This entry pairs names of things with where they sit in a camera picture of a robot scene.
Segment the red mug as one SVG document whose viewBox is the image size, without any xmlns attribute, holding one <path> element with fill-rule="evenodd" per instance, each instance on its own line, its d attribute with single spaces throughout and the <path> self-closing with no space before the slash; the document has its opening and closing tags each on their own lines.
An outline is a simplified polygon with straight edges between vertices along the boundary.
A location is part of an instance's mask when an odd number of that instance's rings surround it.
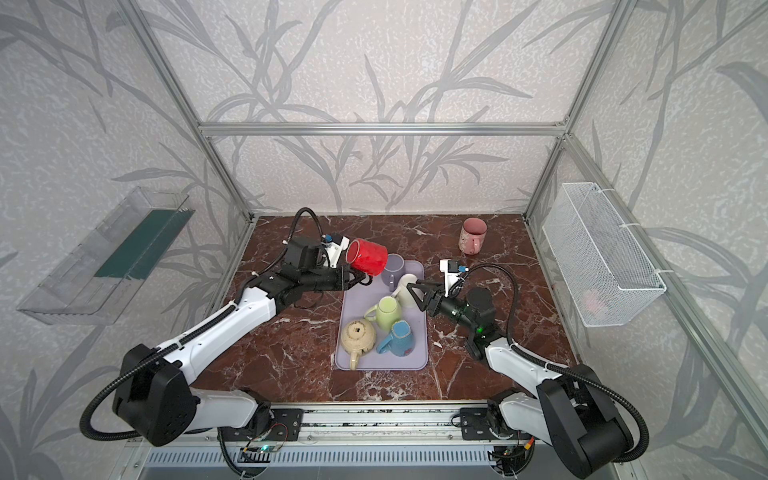
<svg viewBox="0 0 768 480">
<path fill-rule="evenodd" d="M 385 246 L 357 238 L 347 249 L 346 262 L 353 269 L 375 277 L 384 271 L 388 255 Z"/>
</svg>

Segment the pink patterned mug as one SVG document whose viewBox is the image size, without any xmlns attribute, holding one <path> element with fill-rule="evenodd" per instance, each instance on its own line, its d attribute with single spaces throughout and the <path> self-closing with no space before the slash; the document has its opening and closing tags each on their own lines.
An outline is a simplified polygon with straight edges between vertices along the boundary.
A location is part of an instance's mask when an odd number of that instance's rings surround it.
<svg viewBox="0 0 768 480">
<path fill-rule="evenodd" d="M 484 220 L 477 217 L 467 218 L 462 224 L 458 241 L 459 250 L 468 256 L 479 254 L 487 231 L 488 226 Z"/>
</svg>

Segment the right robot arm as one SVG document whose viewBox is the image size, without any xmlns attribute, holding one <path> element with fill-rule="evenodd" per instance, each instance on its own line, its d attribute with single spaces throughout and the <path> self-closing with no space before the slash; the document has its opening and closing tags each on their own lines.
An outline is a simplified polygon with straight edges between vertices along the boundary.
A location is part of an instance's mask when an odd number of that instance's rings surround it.
<svg viewBox="0 0 768 480">
<path fill-rule="evenodd" d="M 470 355 L 522 387 L 489 405 L 503 431 L 525 432 L 550 445 L 580 479 L 646 452 L 649 430 L 638 409 L 603 385 L 588 366 L 550 362 L 508 339 L 497 324 L 488 289 L 449 297 L 437 284 L 417 281 L 407 291 L 420 311 L 466 328 Z"/>
</svg>

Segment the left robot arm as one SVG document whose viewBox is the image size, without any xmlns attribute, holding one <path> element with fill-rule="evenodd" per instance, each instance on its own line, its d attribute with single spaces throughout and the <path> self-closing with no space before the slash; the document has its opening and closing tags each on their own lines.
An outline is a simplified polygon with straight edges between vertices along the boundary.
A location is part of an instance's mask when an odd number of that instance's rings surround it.
<svg viewBox="0 0 768 480">
<path fill-rule="evenodd" d="M 345 291 L 370 283 L 387 263 L 386 248 L 360 239 L 342 244 L 290 241 L 280 266 L 251 279 L 243 293 L 197 327 L 155 348 L 139 345 L 123 359 L 125 381 L 112 410 L 133 435 L 163 446 L 212 428 L 258 426 L 263 402 L 243 391 L 193 388 L 224 351 L 296 303 L 307 292 Z"/>
</svg>

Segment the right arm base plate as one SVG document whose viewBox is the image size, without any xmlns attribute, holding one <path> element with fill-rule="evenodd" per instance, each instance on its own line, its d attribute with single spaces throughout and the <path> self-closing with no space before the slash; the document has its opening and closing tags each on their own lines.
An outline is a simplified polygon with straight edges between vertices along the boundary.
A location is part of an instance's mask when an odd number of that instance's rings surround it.
<svg viewBox="0 0 768 480">
<path fill-rule="evenodd" d="M 459 410 L 458 426 L 465 441 L 512 440 L 515 430 L 506 426 L 501 415 L 488 407 L 465 407 Z"/>
</svg>

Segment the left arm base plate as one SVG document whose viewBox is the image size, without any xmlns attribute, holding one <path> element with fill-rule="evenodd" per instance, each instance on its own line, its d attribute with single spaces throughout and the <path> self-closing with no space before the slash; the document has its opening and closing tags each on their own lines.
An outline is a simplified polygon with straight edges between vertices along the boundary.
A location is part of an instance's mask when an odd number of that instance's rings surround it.
<svg viewBox="0 0 768 480">
<path fill-rule="evenodd" d="M 304 410 L 300 408 L 261 409 L 244 427 L 223 427 L 223 439 L 225 442 L 294 442 L 298 440 L 303 416 Z"/>
</svg>

